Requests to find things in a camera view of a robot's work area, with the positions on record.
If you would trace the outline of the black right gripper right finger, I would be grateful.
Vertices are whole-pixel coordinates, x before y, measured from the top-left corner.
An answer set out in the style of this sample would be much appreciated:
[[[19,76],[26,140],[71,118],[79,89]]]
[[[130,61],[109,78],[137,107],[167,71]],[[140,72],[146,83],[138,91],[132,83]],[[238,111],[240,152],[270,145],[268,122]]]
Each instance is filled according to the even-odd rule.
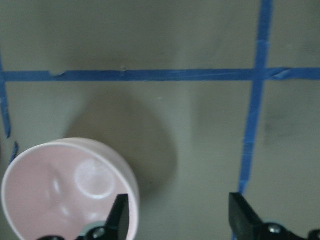
[[[239,192],[228,197],[228,221],[237,240],[301,240],[284,226],[264,222]]]

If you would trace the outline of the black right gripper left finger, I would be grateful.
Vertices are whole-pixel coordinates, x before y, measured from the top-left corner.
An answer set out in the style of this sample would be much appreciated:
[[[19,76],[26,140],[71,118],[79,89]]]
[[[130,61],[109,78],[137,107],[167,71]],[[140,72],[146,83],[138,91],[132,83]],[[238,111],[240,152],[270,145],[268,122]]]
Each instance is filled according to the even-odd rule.
[[[128,194],[117,195],[111,211],[102,226],[91,228],[83,240],[126,240],[130,225]]]

